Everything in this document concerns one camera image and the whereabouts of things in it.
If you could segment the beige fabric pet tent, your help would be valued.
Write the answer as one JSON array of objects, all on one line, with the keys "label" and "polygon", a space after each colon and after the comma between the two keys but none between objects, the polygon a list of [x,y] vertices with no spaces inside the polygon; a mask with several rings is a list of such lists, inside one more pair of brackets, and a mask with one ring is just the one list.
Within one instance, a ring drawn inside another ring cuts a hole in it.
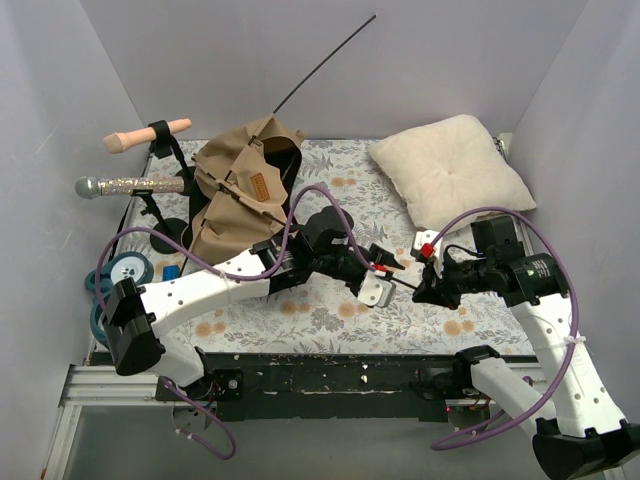
[{"label": "beige fabric pet tent", "polygon": [[268,115],[208,141],[193,157],[189,250],[214,265],[281,231],[303,140]]}]

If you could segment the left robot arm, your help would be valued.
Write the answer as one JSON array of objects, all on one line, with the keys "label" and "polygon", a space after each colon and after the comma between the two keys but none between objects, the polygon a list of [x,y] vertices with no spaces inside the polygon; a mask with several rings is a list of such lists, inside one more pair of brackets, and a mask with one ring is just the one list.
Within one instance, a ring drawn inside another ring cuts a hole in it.
[{"label": "left robot arm", "polygon": [[204,354],[175,341],[172,331],[207,312],[303,285],[314,273],[343,282],[367,307],[387,306],[401,265],[376,244],[351,245],[352,225],[344,210],[328,206],[211,269],[143,286],[116,283],[103,322],[116,372],[168,377],[188,398],[203,399],[213,386]]}]

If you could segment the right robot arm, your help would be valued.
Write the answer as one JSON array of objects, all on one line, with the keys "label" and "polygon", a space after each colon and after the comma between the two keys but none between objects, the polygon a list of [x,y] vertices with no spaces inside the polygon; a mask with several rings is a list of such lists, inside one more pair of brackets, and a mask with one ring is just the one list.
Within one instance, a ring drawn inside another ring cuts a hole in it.
[{"label": "right robot arm", "polygon": [[475,248],[464,261],[452,258],[438,233],[415,235],[412,255],[424,268],[413,301],[456,309],[465,295],[496,294],[523,328],[548,385],[539,393],[488,345],[456,353],[449,385],[464,397],[494,400],[510,418],[498,429],[521,427],[550,479],[582,478],[636,457],[639,427],[598,375],[558,261],[527,254],[508,216],[475,222],[472,234]]}]

